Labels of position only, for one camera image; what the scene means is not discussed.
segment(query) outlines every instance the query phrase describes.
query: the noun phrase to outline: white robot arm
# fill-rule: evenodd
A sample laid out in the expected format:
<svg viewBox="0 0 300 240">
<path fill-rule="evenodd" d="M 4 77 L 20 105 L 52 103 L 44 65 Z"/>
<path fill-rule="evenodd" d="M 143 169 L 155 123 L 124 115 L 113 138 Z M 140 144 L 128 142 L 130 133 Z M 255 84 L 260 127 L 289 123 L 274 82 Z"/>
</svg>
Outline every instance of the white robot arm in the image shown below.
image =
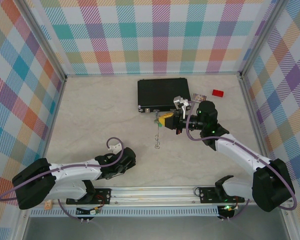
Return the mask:
<svg viewBox="0 0 300 240">
<path fill-rule="evenodd" d="M 15 190 L 19 208 L 29 209 L 50 199 L 80 200 L 88 204 L 96 194 L 91 181 L 111 179 L 136 165 L 136 155 L 129 147 L 122 149 L 117 144 L 109 146 L 109 150 L 112 153 L 71 164 L 48 163 L 46 158 L 36 160 L 12 179 L 15 187 L 41 173 L 50 173 Z M 116 160 L 116 164 L 100 167 Z"/>
<path fill-rule="evenodd" d="M 239 179 L 232 175 L 218 180 L 215 183 L 215 191 L 220 199 L 228 199 L 230 196 L 253 199 L 261 209 L 270 212 L 292 197 L 283 183 L 285 181 L 290 190 L 295 192 L 286 164 L 280 159 L 271 160 L 259 155 L 238 142 L 218 123 L 218 112 L 213 102 L 202 101 L 196 111 L 197 115 L 185 114 L 186 107 L 190 105 L 186 99 L 176 97 L 173 102 L 177 111 L 159 118 L 163 126 L 176 130 L 177 135 L 185 128 L 191 131 L 200 130 L 202 139 L 194 139 L 188 132 L 187 135 L 192 140 L 202 140 L 213 150 L 228 156 L 250 175 L 249 180 Z M 280 177 L 265 164 L 277 171 Z"/>
</svg>

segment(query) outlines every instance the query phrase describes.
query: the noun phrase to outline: purple cable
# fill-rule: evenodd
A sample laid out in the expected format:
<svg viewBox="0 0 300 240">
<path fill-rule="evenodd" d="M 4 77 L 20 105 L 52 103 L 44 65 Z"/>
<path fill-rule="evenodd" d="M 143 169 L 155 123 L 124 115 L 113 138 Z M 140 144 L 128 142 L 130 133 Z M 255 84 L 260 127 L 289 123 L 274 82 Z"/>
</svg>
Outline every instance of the purple cable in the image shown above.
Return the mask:
<svg viewBox="0 0 300 240">
<path fill-rule="evenodd" d="M 10 190 L 4 192 L 3 194 L 0 195 L 0 202 L 7 202 L 7 201 L 12 201 L 12 200 L 16 200 L 17 198 L 16 197 L 12 197 L 12 198 L 3 198 L 5 197 L 6 195 L 18 190 L 19 188 L 23 187 L 24 185 L 38 179 L 38 178 L 41 178 L 47 174 L 51 174 L 51 173 L 54 173 L 56 171 L 60 171 L 60 170 L 64 170 L 64 169 L 69 169 L 69 168 L 75 168 L 75 167 L 96 167 L 96 168 L 106 168 L 106 167 L 110 167 L 112 165 L 115 165 L 117 162 L 120 161 L 120 159 L 122 158 L 122 155 L 124 154 L 124 144 L 123 142 L 117 138 L 117 137 L 110 137 L 107 141 L 106 141 L 106 147 L 109 148 L 109 141 L 112 140 L 112 139 L 115 139 L 115 140 L 118 140 L 119 143 L 121 144 L 121 147 L 122 147 L 122 150 L 120 152 L 120 155 L 118 157 L 117 160 L 115 160 L 114 162 L 112 163 L 109 163 L 109 164 L 105 164 L 105 165 L 97 165 L 97 164 L 84 164 L 84 163 L 81 163 L 81 164 L 73 164 L 73 165 L 66 165 L 66 166 L 62 166 L 60 168 L 55 168 L 55 169 L 52 169 L 52 170 L 49 170 L 49 171 L 45 171 L 43 173 L 40 173 L 36 176 L 33 176 L 32 178 L 24 181 L 23 183 L 19 184 L 18 186 L 15 186 L 13 188 L 11 188 Z"/>
<path fill-rule="evenodd" d="M 189 121 L 190 121 L 190 116 L 191 113 L 195 107 L 194 102 L 190 101 L 189 103 L 191 103 L 191 109 L 190 112 L 188 114 L 188 117 L 186 119 L 186 124 L 185 124 L 185 131 L 186 131 L 186 135 L 188 136 L 189 139 L 191 139 L 192 141 L 203 141 L 203 140 L 208 140 L 208 139 L 222 139 L 222 140 L 226 140 L 232 144 L 237 145 L 239 148 L 241 148 L 242 150 L 246 151 L 248 154 L 250 154 L 252 157 L 254 157 L 256 160 L 260 161 L 260 163 L 262 163 L 263 165 L 265 165 L 267 168 L 269 168 L 284 184 L 284 186 L 288 189 L 289 193 L 291 194 L 291 197 L 293 199 L 293 206 L 292 207 L 285 207 L 285 206 L 279 206 L 280 209 L 283 210 L 288 210 L 288 211 L 292 211 L 295 210 L 297 208 L 297 198 L 296 195 L 294 194 L 294 191 L 291 189 L 291 187 L 289 186 L 289 184 L 287 183 L 287 181 L 269 164 L 267 164 L 265 161 L 263 161 L 262 159 L 260 159 L 257 155 L 255 155 L 253 152 L 251 152 L 249 149 L 247 149 L 245 146 L 239 144 L 236 141 L 233 141 L 229 138 L 226 137 L 222 137 L 222 136 L 207 136 L 207 137 L 203 137 L 203 138 L 193 138 L 189 132 Z"/>
<path fill-rule="evenodd" d="M 74 219 L 74 220 L 78 220 L 78 221 L 82 221 L 82 222 L 88 222 L 87 220 L 84 220 L 84 219 L 79 219 L 79 218 L 77 218 L 77 217 L 75 217 L 75 216 L 72 216 L 72 215 L 70 215 L 68 212 L 67 212 L 67 210 L 64 208 L 64 206 L 62 206 L 62 204 L 61 204 L 61 201 L 60 201 L 60 199 L 58 199 L 58 203 L 59 203 L 59 206 L 60 206 L 60 208 L 62 209 L 62 211 L 65 213 L 65 215 L 67 215 L 69 218 L 71 218 L 71 219 Z"/>
</svg>

